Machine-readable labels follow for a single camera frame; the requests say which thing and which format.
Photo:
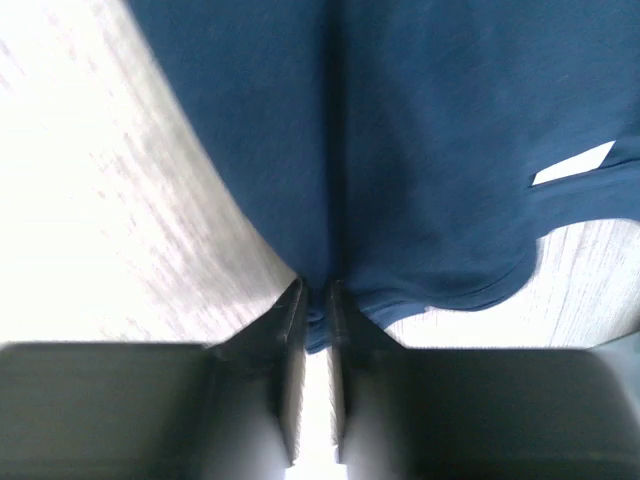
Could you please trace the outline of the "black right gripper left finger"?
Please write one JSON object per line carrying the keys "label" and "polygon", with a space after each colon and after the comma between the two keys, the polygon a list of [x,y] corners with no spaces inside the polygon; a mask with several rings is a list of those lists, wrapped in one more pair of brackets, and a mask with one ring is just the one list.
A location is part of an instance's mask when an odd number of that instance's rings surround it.
{"label": "black right gripper left finger", "polygon": [[1,350],[5,479],[281,479],[296,455],[307,287],[228,340]]}

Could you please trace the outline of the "navy blue t shirt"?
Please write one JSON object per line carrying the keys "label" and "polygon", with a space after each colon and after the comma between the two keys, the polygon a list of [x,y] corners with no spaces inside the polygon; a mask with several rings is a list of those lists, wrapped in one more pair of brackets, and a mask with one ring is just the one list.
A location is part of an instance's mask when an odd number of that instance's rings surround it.
{"label": "navy blue t shirt", "polygon": [[639,216],[635,1],[133,1],[232,197],[388,327],[520,290],[537,240]]}

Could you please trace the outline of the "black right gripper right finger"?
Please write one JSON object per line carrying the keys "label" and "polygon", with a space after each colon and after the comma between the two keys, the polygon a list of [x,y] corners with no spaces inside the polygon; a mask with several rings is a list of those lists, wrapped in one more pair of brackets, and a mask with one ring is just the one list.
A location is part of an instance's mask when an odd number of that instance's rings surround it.
{"label": "black right gripper right finger", "polygon": [[413,349],[327,298],[352,479],[635,479],[639,337],[590,349]]}

